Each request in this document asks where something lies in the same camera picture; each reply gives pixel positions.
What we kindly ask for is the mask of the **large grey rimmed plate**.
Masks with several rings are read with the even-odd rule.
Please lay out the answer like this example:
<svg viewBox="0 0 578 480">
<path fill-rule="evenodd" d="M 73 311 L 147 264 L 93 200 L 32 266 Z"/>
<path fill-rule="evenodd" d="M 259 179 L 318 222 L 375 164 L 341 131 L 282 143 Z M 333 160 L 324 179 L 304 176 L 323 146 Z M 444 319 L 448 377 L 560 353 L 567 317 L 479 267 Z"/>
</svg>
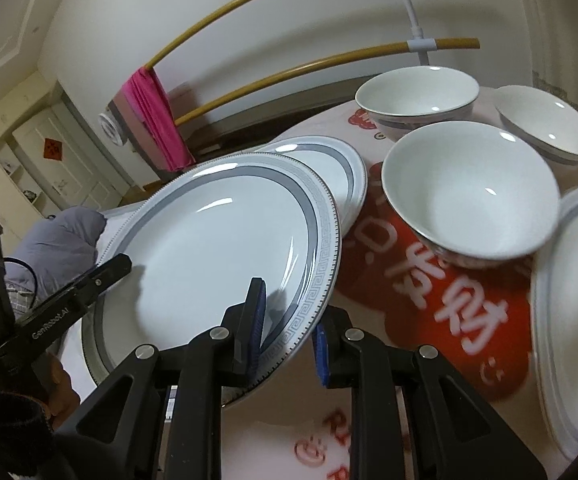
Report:
<svg viewBox="0 0 578 480">
<path fill-rule="evenodd" d="M 253 384 L 263 385 L 321 318 L 340 245 L 332 194 L 304 162 L 251 152 L 186 172 L 126 220 L 101 254 L 126 255 L 132 270 L 84 318 L 91 378 L 103 382 L 140 344 L 188 344 L 261 278 L 267 307 Z"/>
</svg>

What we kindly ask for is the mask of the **white bowl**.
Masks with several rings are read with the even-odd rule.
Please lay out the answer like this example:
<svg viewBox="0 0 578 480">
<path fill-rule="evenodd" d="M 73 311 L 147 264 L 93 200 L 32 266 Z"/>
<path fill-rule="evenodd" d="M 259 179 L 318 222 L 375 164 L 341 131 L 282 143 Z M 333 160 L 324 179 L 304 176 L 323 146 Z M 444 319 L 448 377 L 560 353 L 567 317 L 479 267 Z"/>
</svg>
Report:
<svg viewBox="0 0 578 480">
<path fill-rule="evenodd" d="M 426 125 L 469 118 L 479 93 L 478 81 L 460 70 L 411 66 L 367 80 L 354 99 L 386 138 L 397 141 Z"/>
<path fill-rule="evenodd" d="M 555 233 L 560 193 L 527 143 L 480 122 L 405 134 L 381 166 L 385 198 L 441 259 L 487 269 L 533 254 Z"/>
<path fill-rule="evenodd" d="M 493 93 L 504 127 L 560 166 L 578 166 L 578 112 L 551 93 L 511 84 Z"/>
</svg>

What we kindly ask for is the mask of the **cream wardrobe cabinet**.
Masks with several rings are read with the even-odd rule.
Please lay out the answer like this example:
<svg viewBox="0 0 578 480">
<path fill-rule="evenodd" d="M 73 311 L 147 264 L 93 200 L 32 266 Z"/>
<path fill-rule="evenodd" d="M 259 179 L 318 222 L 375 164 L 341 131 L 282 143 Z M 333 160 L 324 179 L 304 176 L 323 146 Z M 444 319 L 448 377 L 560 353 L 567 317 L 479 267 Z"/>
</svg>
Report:
<svg viewBox="0 0 578 480">
<path fill-rule="evenodd" d="M 10 256 L 37 222 L 60 211 L 11 146 L 0 141 L 0 225 L 4 254 Z"/>
</svg>

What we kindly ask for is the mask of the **white door with red sign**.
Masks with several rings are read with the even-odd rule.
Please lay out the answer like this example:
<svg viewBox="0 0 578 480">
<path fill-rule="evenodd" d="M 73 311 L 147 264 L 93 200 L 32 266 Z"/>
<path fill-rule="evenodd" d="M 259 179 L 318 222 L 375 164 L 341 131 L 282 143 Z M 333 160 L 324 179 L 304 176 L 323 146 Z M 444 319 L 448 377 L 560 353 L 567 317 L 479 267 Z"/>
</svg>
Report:
<svg viewBox="0 0 578 480">
<path fill-rule="evenodd" d="M 118 206 L 125 185 L 116 188 L 111 167 L 62 103 L 46 107 L 12 133 L 14 149 L 56 204 L 99 211 Z"/>
</svg>

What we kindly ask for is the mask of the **brown topped white tv cabinet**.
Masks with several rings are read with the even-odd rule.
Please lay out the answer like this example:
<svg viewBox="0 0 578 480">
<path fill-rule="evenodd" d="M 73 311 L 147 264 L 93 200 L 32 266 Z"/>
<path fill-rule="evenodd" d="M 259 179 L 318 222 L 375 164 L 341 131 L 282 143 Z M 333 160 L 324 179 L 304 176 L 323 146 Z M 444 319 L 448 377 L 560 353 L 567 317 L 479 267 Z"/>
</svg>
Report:
<svg viewBox="0 0 578 480">
<path fill-rule="evenodd" d="M 324 84 L 254 106 L 193 131 L 187 144 L 193 155 L 204 159 L 216 152 L 243 148 L 254 141 L 270 141 L 307 118 L 351 101 L 359 86 L 368 79 L 361 76 Z"/>
</svg>

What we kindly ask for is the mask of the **white floor fan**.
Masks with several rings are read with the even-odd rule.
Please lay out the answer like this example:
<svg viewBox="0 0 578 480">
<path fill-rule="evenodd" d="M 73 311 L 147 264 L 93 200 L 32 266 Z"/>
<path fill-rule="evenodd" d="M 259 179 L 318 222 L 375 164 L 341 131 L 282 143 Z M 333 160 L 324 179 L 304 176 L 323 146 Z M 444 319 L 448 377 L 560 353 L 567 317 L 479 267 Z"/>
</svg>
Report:
<svg viewBox="0 0 578 480">
<path fill-rule="evenodd" d="M 127 142 L 126 133 L 121 124 L 110 112 L 98 115 L 98 124 L 106 137 L 116 146 L 123 146 Z"/>
</svg>

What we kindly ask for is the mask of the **brown grey hanging cloth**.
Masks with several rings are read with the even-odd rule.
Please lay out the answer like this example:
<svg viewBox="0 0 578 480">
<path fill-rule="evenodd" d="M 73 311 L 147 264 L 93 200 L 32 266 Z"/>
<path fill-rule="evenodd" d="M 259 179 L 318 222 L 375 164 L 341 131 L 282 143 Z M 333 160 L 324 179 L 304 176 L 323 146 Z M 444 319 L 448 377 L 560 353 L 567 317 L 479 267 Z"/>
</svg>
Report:
<svg viewBox="0 0 578 480">
<path fill-rule="evenodd" d="M 171 173 L 167 169 L 164 155 L 122 90 L 116 92 L 106 106 L 105 112 L 112 113 L 123 127 L 127 136 L 126 144 L 129 144 L 147 162 L 161 180 L 167 180 Z"/>
</svg>

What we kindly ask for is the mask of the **right grey rimmed plate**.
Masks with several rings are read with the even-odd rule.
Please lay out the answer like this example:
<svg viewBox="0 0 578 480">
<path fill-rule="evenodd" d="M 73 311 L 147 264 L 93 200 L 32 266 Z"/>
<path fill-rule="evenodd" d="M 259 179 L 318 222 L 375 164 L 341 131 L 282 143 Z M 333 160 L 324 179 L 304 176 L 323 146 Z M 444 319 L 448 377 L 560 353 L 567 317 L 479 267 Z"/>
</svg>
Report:
<svg viewBox="0 0 578 480">
<path fill-rule="evenodd" d="M 555 234 L 534 259 L 532 346 L 543 417 L 567 460 L 578 456 L 578 188 L 560 201 Z"/>
</svg>

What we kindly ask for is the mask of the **pink towel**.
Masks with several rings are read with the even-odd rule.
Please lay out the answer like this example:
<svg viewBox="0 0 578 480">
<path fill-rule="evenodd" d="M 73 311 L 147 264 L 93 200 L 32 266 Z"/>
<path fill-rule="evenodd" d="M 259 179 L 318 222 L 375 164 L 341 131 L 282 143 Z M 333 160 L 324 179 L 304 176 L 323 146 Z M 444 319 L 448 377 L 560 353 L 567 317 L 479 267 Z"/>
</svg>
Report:
<svg viewBox="0 0 578 480">
<path fill-rule="evenodd" d="M 152 68 L 140 67 L 123 84 L 123 93 L 151 139 L 155 141 L 169 171 L 191 166 L 195 159 L 175 126 L 167 92 Z"/>
</svg>

